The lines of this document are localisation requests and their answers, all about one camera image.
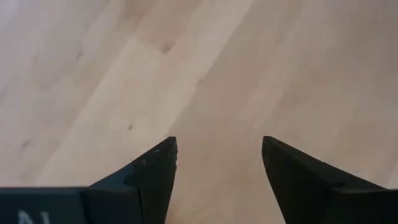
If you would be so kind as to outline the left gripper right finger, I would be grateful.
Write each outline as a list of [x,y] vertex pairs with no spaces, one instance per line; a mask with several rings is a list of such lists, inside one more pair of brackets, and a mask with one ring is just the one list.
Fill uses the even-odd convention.
[[272,137],[262,139],[262,160],[286,224],[345,224],[332,188],[343,171]]

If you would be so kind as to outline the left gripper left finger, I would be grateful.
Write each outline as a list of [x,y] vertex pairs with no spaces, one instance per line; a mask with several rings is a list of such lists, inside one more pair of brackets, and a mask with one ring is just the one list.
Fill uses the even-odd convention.
[[86,191],[89,224],[165,224],[177,170],[177,139],[167,137]]

